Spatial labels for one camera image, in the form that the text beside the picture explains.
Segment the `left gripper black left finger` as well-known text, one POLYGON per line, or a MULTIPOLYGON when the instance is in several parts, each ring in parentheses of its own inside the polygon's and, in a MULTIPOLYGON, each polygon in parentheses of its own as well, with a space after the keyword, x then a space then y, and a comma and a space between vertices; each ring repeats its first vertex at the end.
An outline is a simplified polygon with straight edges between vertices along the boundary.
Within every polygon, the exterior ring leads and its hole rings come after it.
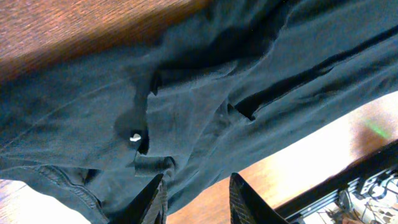
POLYGON ((167 209, 167 186, 158 174, 109 224, 166 224, 167 209))

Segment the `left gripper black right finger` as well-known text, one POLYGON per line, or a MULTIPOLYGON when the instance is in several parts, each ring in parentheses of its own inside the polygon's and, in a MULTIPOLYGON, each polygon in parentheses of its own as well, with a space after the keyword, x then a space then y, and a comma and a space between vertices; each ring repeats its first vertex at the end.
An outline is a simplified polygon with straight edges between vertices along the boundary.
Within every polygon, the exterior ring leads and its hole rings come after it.
POLYGON ((229 180, 231 224, 289 224, 238 174, 229 180))

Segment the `black t-shirt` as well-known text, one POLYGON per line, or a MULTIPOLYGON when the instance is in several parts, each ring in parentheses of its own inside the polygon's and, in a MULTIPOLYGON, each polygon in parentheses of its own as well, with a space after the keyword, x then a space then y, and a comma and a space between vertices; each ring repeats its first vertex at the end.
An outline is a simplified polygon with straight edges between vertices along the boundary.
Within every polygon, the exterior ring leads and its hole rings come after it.
POLYGON ((173 213, 396 90, 396 1, 215 1, 3 87, 1 178, 119 223, 162 174, 173 213))

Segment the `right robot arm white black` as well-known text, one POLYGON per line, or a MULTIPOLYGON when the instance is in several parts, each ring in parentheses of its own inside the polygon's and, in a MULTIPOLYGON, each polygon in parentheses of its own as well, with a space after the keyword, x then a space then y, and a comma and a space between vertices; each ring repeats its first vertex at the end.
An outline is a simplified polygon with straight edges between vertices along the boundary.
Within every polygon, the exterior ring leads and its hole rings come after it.
POLYGON ((357 192, 371 186, 369 179, 397 165, 397 141, 352 163, 340 173, 276 208, 289 223, 297 222, 339 198, 340 192, 357 192))

